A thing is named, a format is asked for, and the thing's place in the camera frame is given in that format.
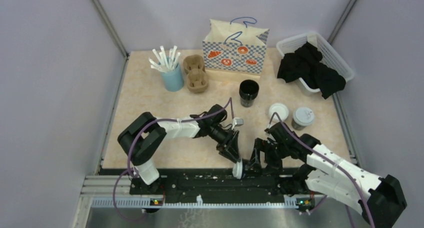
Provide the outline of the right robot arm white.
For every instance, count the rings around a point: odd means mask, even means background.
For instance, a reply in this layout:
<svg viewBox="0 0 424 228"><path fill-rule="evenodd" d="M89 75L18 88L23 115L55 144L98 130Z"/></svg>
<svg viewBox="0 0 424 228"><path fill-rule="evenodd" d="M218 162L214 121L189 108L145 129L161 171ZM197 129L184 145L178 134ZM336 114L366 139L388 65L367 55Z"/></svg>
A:
<svg viewBox="0 0 424 228"><path fill-rule="evenodd" d="M400 181L370 173L340 157L320 140L305 133L298 136L285 123L276 123L256 138L246 172L257 171L259 155L266 167L261 175L277 176L286 157L301 160L290 178L279 178L277 187L285 195L320 193L357 211L374 228L391 228L407 207Z"/></svg>

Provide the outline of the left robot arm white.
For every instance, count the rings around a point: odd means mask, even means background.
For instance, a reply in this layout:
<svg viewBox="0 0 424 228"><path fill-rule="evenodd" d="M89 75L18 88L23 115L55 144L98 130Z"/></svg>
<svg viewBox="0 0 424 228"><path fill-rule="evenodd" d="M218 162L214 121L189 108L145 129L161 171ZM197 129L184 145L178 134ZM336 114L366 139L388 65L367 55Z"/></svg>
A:
<svg viewBox="0 0 424 228"><path fill-rule="evenodd" d="M219 104L209 111L192 114L182 119L156 118L150 112L142 113L117 138L122 150L127 154L129 174L140 178L141 188L149 195L160 190L160 173L156 168L153 155L163 140L175 138L210 137L217 145L218 153L234 163L232 175L241 179L243 161L238 147L239 131L234 128L241 126L241 118L233 118L229 128L221 123L227 118L227 111Z"/></svg>

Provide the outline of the black coffee cup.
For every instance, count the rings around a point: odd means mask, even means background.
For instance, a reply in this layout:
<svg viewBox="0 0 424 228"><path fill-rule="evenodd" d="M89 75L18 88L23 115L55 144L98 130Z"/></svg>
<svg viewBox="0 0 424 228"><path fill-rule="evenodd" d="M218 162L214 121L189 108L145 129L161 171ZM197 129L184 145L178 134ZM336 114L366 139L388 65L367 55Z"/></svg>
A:
<svg viewBox="0 0 424 228"><path fill-rule="evenodd" d="M300 121L296 120L295 118L293 118L292 121L291 121L292 128L297 130L297 131L301 131L301 130L305 129L306 127L308 127L309 125L310 125L310 123L300 122Z"/></svg>
<svg viewBox="0 0 424 228"><path fill-rule="evenodd" d="M258 169L255 166L243 163L242 165L242 175L241 178L255 177L258 173Z"/></svg>

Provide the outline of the stack of black cups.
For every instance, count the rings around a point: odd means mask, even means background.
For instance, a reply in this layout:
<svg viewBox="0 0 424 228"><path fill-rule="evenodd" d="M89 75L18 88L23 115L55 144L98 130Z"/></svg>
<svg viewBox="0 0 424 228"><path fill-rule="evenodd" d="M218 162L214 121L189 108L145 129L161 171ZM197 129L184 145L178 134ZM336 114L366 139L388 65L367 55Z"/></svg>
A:
<svg viewBox="0 0 424 228"><path fill-rule="evenodd" d="M254 80L242 81L239 85L240 104L246 108L251 107L258 96L259 89L259 84Z"/></svg>

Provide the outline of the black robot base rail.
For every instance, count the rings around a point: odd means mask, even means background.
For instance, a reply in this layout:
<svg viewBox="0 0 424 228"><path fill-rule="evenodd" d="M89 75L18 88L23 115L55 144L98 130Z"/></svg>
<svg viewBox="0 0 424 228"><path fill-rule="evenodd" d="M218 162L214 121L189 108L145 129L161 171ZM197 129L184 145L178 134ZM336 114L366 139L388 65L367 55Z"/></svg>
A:
<svg viewBox="0 0 424 228"><path fill-rule="evenodd" d="M319 204L318 193L307 189L291 168L276 174L248 173L240 179L229 168L162 168L152 184L132 178L129 193L158 195L150 201L154 207L194 203L218 207L277 205L307 212Z"/></svg>

